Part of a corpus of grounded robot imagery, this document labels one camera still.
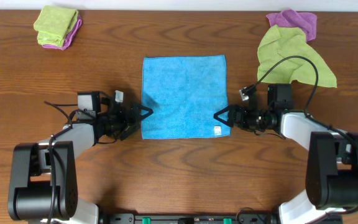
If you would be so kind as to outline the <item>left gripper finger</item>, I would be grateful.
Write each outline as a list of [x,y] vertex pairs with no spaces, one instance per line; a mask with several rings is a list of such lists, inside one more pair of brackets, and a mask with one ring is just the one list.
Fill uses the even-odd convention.
[[150,115],[154,113],[154,111],[151,108],[148,108],[136,102],[133,102],[131,104],[131,110],[134,114],[134,118],[137,123],[143,121],[144,119],[148,118]]
[[128,125],[126,128],[124,128],[124,130],[120,133],[119,135],[119,139],[121,141],[127,139],[131,134],[135,133],[138,129],[140,129],[140,124],[133,124],[133,125]]

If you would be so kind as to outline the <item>blue microfiber cloth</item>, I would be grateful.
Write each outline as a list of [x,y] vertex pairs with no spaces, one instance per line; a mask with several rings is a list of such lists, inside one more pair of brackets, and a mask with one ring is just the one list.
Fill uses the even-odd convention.
[[142,104],[153,110],[142,122],[143,139],[230,136],[214,118],[228,106],[225,56],[145,58]]

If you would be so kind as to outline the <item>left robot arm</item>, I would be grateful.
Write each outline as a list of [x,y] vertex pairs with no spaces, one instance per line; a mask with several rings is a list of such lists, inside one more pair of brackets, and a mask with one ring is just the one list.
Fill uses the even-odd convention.
[[153,110],[123,104],[124,94],[80,91],[61,131],[49,138],[18,144],[13,151],[7,211],[12,220],[29,223],[117,223],[94,203],[78,196],[76,158],[107,136],[123,141]]

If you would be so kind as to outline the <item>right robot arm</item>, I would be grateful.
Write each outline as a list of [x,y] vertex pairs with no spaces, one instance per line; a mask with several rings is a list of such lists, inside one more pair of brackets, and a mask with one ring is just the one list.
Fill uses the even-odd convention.
[[214,118],[256,135],[291,139],[308,151],[305,189],[262,223],[334,223],[358,212],[358,134],[320,123],[305,111],[294,110],[289,84],[268,86],[267,110],[257,104],[256,87],[240,90],[246,106],[229,105]]

